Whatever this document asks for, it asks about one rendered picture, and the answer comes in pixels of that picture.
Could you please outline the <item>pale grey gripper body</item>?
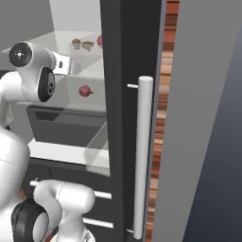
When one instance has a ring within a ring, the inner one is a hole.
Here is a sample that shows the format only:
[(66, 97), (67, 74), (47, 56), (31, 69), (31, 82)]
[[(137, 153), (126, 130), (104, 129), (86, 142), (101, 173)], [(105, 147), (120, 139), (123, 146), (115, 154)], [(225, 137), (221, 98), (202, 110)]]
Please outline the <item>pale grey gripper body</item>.
[(69, 75), (71, 73), (72, 59), (70, 57), (65, 56), (63, 60), (63, 70), (65, 75)]

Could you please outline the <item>clear glass fridge shelf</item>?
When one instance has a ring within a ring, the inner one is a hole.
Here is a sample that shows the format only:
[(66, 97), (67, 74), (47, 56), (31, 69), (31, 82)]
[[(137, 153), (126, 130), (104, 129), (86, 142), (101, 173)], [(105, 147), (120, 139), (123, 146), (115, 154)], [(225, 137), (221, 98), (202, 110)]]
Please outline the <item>clear glass fridge shelf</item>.
[[(100, 32), (51, 31), (35, 38), (27, 38), (0, 43), (0, 55), (6, 66), (14, 68), (24, 81), (37, 81), (43, 69), (59, 76), (78, 78), (104, 78), (102, 48), (96, 43)], [(89, 41), (94, 46), (90, 51), (75, 49), (74, 39), (81, 43)], [(64, 74), (64, 57), (72, 59), (71, 73)]]

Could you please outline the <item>dark grey fridge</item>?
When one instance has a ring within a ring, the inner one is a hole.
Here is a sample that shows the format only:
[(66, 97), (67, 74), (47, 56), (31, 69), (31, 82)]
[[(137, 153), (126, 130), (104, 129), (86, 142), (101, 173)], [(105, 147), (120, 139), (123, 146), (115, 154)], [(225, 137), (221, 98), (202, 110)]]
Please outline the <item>dark grey fridge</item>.
[[(51, 31), (99, 31), (101, 35), (100, 0), (0, 0), (0, 43), (24, 37), (32, 39)], [(4, 57), (0, 55), (0, 77), (14, 70), (6, 66)], [(88, 85), (93, 93), (87, 97), (81, 96), (78, 89), (82, 85)], [(98, 191), (93, 185), (94, 176), (106, 176), (86, 169), (86, 147), (36, 141), (26, 113), (30, 105), (106, 113), (105, 76), (97, 79), (56, 75), (55, 92), (47, 101), (13, 102), (8, 106), (5, 119), (5, 128), (21, 137), (30, 151), (28, 167), (19, 191), (23, 199), (33, 196), (35, 187), (29, 184), (31, 181), (71, 182)], [(109, 222), (98, 211), (99, 203), (109, 200), (95, 197), (93, 208), (82, 218)], [(97, 235), (100, 227), (84, 225), (95, 237), (95, 242), (100, 242)], [(53, 231), (45, 241), (53, 242), (57, 233)]]

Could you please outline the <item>dark fridge door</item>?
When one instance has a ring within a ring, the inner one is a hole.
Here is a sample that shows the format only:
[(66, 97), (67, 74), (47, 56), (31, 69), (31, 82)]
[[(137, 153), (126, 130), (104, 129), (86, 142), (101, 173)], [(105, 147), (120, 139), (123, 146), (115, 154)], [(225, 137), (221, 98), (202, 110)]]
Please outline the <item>dark fridge door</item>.
[(154, 78), (157, 108), (166, 0), (100, 0), (109, 138), (113, 227), (100, 242), (142, 242), (133, 223), (137, 91), (140, 76)]

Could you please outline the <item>dark grey fridge crisper drawer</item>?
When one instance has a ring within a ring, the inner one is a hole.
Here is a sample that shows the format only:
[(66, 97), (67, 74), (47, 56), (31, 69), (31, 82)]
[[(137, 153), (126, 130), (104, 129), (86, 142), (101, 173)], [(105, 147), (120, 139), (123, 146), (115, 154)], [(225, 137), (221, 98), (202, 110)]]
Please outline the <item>dark grey fridge crisper drawer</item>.
[(30, 105), (26, 113), (38, 142), (87, 147), (106, 123), (104, 112)]

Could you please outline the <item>clear fridge door bin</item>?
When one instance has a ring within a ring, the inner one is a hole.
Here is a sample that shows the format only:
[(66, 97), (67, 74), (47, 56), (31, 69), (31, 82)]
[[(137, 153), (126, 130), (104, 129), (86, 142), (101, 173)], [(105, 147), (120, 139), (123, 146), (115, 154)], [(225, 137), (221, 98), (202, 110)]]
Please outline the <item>clear fridge door bin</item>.
[(107, 123), (96, 133), (84, 151), (86, 169), (102, 176), (110, 177), (110, 158)]

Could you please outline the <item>grey cabinet side panel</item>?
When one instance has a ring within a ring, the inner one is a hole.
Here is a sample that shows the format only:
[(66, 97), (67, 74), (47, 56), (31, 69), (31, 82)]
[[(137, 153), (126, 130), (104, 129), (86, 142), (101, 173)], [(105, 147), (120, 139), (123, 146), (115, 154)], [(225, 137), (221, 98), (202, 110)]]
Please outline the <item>grey cabinet side panel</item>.
[(242, 242), (242, 0), (181, 0), (152, 242)]

